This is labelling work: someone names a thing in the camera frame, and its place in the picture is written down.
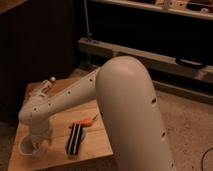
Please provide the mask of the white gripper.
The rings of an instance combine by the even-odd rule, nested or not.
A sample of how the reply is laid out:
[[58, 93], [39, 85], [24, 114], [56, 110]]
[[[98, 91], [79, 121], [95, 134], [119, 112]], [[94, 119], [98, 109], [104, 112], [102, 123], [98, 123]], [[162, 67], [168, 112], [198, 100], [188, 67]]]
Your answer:
[[[35, 127], [30, 128], [30, 135], [37, 140], [44, 140], [44, 139], [49, 139], [52, 136], [53, 129], [52, 126], [47, 124], [47, 125], [39, 125]], [[26, 142], [32, 142], [31, 136], [27, 135], [24, 140]], [[50, 146], [50, 141], [49, 140], [44, 140], [41, 142], [41, 148], [46, 150]]]

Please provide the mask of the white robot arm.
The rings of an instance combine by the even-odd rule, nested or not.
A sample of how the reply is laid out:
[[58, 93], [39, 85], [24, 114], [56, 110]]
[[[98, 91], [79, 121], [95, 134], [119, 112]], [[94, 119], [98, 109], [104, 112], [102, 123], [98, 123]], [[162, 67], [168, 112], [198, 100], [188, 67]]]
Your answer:
[[36, 87], [18, 115], [31, 143], [49, 138], [52, 115], [95, 99], [119, 171], [177, 171], [152, 79], [138, 59], [112, 58], [52, 97], [50, 84]]

